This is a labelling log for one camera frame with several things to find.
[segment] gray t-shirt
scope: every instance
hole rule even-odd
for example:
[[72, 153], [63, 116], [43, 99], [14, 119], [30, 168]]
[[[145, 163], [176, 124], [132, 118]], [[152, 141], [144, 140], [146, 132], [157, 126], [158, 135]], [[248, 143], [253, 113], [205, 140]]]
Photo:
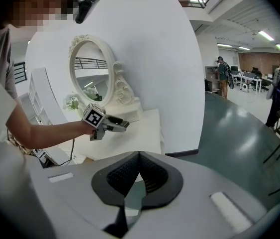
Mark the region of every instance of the gray t-shirt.
[[0, 83], [13, 99], [17, 98], [14, 62], [10, 57], [10, 34], [6, 26], [0, 29]]

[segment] teal floor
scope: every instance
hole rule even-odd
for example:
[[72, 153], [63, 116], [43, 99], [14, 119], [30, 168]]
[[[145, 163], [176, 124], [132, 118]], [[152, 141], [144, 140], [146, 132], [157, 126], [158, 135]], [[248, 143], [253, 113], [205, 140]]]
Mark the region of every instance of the teal floor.
[[180, 157], [207, 166], [256, 197], [268, 210], [280, 202], [279, 152], [263, 161], [280, 143], [260, 120], [235, 103], [206, 93], [199, 153]]

